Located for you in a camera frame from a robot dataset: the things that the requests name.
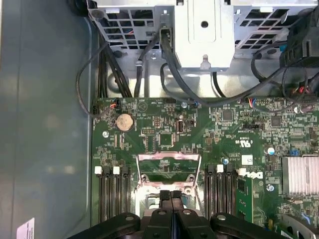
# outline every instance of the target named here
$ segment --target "capacitor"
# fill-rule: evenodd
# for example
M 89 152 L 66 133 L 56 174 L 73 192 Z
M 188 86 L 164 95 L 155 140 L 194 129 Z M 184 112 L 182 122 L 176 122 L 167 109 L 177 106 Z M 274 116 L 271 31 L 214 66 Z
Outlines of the capacitor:
M 307 112 L 312 112 L 312 111 L 314 111 L 314 107 L 313 106 L 305 106 L 305 107 L 302 107 L 301 109 L 300 109 L 300 112 L 301 113 L 307 113 Z
M 266 147 L 266 148 L 264 149 L 264 153 L 265 153 L 265 154 L 269 154 L 269 155 L 274 155 L 274 154 L 275 154 L 275 149 L 272 148 L 272 147 Z

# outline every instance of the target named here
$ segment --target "ventilation hole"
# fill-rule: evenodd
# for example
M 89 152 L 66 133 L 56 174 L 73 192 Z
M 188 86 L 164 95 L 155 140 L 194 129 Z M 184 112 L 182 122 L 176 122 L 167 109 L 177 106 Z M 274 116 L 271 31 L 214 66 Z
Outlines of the ventilation hole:
M 202 28 L 207 28 L 208 27 L 208 22 L 207 21 L 202 21 L 200 25 L 201 25 Z
M 132 18 L 134 19 L 153 19 L 153 11 L 152 10 L 136 10 L 131 11 Z
M 272 26 L 276 23 L 277 21 L 275 20 L 267 20 L 264 22 L 263 26 Z
M 128 45 L 136 45 L 136 41 L 127 41 Z
M 102 18 L 99 20 L 99 23 L 101 24 L 102 27 L 110 27 L 109 22 L 106 18 Z
M 121 26 L 132 26 L 132 23 L 130 21 L 120 21 Z
M 144 21 L 134 21 L 134 26 L 145 26 L 145 22 Z
M 146 25 L 148 27 L 153 27 L 154 26 L 154 22 L 153 21 L 146 21 Z
M 260 26 L 261 23 L 263 23 L 263 21 L 255 20 L 251 21 L 248 26 Z
M 148 37 L 153 37 L 153 35 L 155 34 L 155 32 L 154 32 L 154 31 L 147 31 L 147 32 L 145 32 L 145 34 L 146 34 L 146 36 L 148 36 Z
M 245 21 L 243 21 L 243 22 L 240 24 L 240 26 L 247 26 L 248 23 L 249 23 L 249 21 L 245 20 Z
M 122 28 L 124 34 L 132 34 L 133 28 Z
M 122 42 L 110 42 L 110 46 L 120 46 L 123 45 Z
M 261 44 L 261 45 L 264 45 L 267 43 L 268 40 L 260 40 L 257 42 L 257 44 Z
M 105 28 L 104 29 L 106 34 L 118 34 L 121 33 L 119 28 Z
M 147 45 L 148 41 L 138 41 L 140 45 Z
M 247 15 L 246 19 L 252 18 L 267 18 L 270 13 L 268 12 L 260 12 L 259 9 L 252 9 L 250 13 Z
M 270 49 L 270 50 L 267 51 L 267 54 L 268 55 L 272 55 L 272 54 L 275 54 L 276 52 L 277 52 L 276 49 Z
M 248 41 L 246 41 L 245 44 L 254 44 L 255 42 L 256 42 L 256 40 L 248 40 Z
M 121 40 L 123 39 L 122 35 L 107 35 L 110 40 Z
M 134 35 L 125 35 L 125 39 L 135 39 Z
M 280 18 L 288 12 L 288 10 L 289 9 L 277 9 L 269 18 Z
M 294 16 L 287 16 L 287 19 L 284 23 L 278 22 L 276 24 L 276 26 L 290 26 L 292 24 L 294 24 L 296 21 L 298 20 L 298 16 L 294 15 Z
M 262 47 L 262 46 L 260 46 L 260 45 L 255 45 L 255 46 L 252 46 L 251 49 L 259 49 L 260 47 Z
M 274 36 L 276 36 L 276 35 L 275 35 L 275 34 L 265 34 L 265 35 L 263 36 L 263 39 L 273 39 Z
M 250 38 L 251 39 L 259 39 L 260 37 L 262 37 L 262 34 L 254 34 Z
M 130 19 L 129 12 L 127 10 L 121 10 L 119 13 L 107 14 L 109 19 Z

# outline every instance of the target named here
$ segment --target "power cable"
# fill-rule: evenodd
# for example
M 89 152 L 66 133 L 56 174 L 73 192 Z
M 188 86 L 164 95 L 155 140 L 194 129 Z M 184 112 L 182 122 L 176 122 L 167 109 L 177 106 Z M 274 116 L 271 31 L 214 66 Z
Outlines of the power cable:
M 273 74 L 271 74 L 268 78 L 266 78 L 266 80 L 264 80 L 263 82 L 259 83 L 258 85 L 252 87 L 251 89 L 249 89 L 249 90 L 247 90 L 245 92 L 242 92 L 242 93 L 240 93 L 240 94 L 238 94 L 236 96 L 225 98 L 225 99 L 220 100 L 220 101 L 206 102 L 202 98 L 200 98 L 198 95 L 196 95 L 188 87 L 188 85 L 185 83 L 185 81 L 181 77 L 180 73 L 178 72 L 176 64 L 175 64 L 175 61 L 174 61 L 174 55 L 173 55 L 173 53 L 171 51 L 171 48 L 170 48 L 169 39 L 168 39 L 168 36 L 166 34 L 163 34 L 161 36 L 161 47 L 162 47 L 163 52 L 165 54 L 168 67 L 169 67 L 172 75 L 174 76 L 175 80 L 177 81 L 178 85 L 181 87 L 181 89 L 185 93 L 187 93 L 189 95 L 189 97 L 191 97 L 192 99 L 194 99 L 198 103 L 200 103 L 200 104 L 202 104 L 204 106 L 207 106 L 207 107 L 219 107 L 219 106 L 222 106 L 224 104 L 229 104 L 231 102 L 234 102 L 234 101 L 240 100 L 242 98 L 245 98 L 245 97 L 251 95 L 252 93 L 257 92 L 258 90 L 263 88 L 265 85 L 270 83 L 272 81 L 272 79 L 274 77 L 276 77 L 277 75 L 279 75 L 282 72 L 282 70 L 283 70 L 283 69 L 278 69 Z

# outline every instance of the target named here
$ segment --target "screw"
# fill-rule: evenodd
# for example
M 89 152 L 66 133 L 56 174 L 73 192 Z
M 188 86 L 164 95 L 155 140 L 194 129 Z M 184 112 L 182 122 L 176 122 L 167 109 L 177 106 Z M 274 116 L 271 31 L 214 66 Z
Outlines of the screw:
M 227 165 L 229 163 L 229 159 L 228 158 L 221 158 L 221 161 L 225 165 Z
M 152 59 L 152 60 L 155 60 L 155 59 L 156 59 L 156 53 L 152 53 L 152 54 L 151 54 L 151 59 Z
M 133 219 L 134 219 L 133 217 L 126 217 L 126 218 L 125 218 L 126 221 L 131 221 L 131 220 L 133 220 Z
M 186 214 L 186 215 L 190 215 L 191 211 L 190 210 L 184 210 L 183 213 Z
M 104 137 L 104 138 L 108 138 L 109 137 L 109 132 L 108 131 L 103 131 L 103 133 L 102 133 L 102 136 Z
M 217 219 L 221 220 L 221 221 L 224 221 L 224 220 L 226 220 L 226 217 L 224 215 L 218 215 Z
M 273 185 L 271 185 L 271 184 L 268 184 L 266 189 L 267 189 L 268 192 L 273 192 L 275 187 Z
M 187 108 L 187 103 L 186 102 L 182 102 L 182 103 L 180 103 L 180 106 L 182 108 L 186 109 Z

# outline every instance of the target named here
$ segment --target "ram slot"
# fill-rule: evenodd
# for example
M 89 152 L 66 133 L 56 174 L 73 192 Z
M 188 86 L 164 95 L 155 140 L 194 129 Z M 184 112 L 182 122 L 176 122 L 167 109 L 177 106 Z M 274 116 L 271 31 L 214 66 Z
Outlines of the ram slot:
M 114 216 L 121 214 L 122 206 L 122 177 L 114 175 Z
M 108 175 L 105 177 L 105 184 L 104 184 L 104 195 L 105 195 L 105 220 L 110 219 L 113 216 L 113 200 L 112 200 L 112 181 L 113 181 L 113 176 Z
M 235 214 L 235 180 L 234 173 L 226 173 L 226 213 Z
M 105 178 L 99 178 L 99 222 L 105 220 Z
M 205 170 L 205 215 L 207 219 L 217 213 L 216 172 L 210 167 Z
M 131 211 L 131 174 L 126 166 L 123 167 L 122 178 L 122 213 L 127 213 Z
M 219 213 L 226 212 L 226 184 L 225 184 L 225 174 L 217 174 L 217 197 L 218 197 L 218 209 Z

